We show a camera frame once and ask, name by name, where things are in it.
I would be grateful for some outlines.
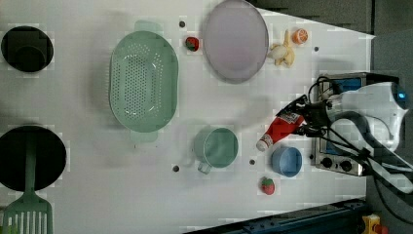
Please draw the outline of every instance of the round plate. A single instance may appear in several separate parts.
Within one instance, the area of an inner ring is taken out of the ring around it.
[[[258,11],[244,0],[227,0],[210,13],[204,29],[206,57],[225,79],[242,82],[264,64],[268,30]]]
[[[36,72],[52,61],[54,49],[51,39],[43,31],[31,26],[19,26],[3,37],[1,52],[15,69]]]
[[[0,137],[0,182],[6,187],[24,191],[26,134],[36,135],[36,174],[34,189],[54,183],[66,165],[66,149],[52,131],[24,126],[12,129]]]

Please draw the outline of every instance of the black circle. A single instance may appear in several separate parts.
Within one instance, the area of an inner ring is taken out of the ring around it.
[[[35,134],[36,138],[35,190],[54,183],[66,165],[64,144],[52,131],[23,126],[6,132],[0,137],[0,182],[16,191],[24,191],[28,133]]]
[[[349,172],[352,169],[352,163],[350,161],[344,161],[340,164],[340,167],[343,169],[344,172]]]
[[[53,58],[51,39],[41,30],[19,26],[4,35],[1,52],[7,63],[17,70],[36,72],[45,68]]]
[[[325,167],[325,168],[331,168],[331,166],[333,165],[333,161],[330,158],[323,158],[321,160],[321,164]]]

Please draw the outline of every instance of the slotted spatula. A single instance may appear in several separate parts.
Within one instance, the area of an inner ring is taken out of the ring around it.
[[[53,234],[52,206],[34,192],[36,137],[26,134],[25,189],[4,211],[3,233]]]

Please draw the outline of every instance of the toy strawberry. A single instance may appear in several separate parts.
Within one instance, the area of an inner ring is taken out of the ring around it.
[[[185,45],[188,50],[196,52],[200,48],[200,40],[195,37],[188,37],[186,38]]]
[[[265,194],[272,195],[274,191],[276,191],[276,186],[272,179],[264,177],[261,183],[261,189]]]

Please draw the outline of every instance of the small blue bowl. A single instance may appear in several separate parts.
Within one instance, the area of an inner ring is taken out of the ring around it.
[[[294,147],[281,147],[276,149],[272,155],[274,172],[287,176],[296,176],[303,164],[300,151]]]

